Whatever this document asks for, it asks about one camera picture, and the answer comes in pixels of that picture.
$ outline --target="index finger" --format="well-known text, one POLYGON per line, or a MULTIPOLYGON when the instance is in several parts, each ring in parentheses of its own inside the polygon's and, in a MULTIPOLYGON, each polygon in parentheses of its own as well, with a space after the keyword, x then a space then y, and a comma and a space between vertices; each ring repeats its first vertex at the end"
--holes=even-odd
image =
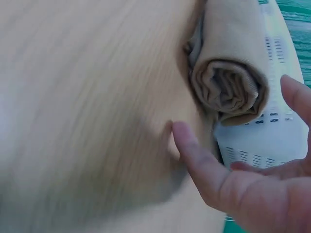
POLYGON ((251 172, 230 172, 209 151, 200 147, 198 139, 184 122, 173 124, 173 135, 180 159, 186 164, 205 203, 213 208, 227 213, 238 211, 248 187, 264 178, 251 172))
POLYGON ((311 126, 311 89, 287 75, 281 78, 282 95, 288 106, 311 126))

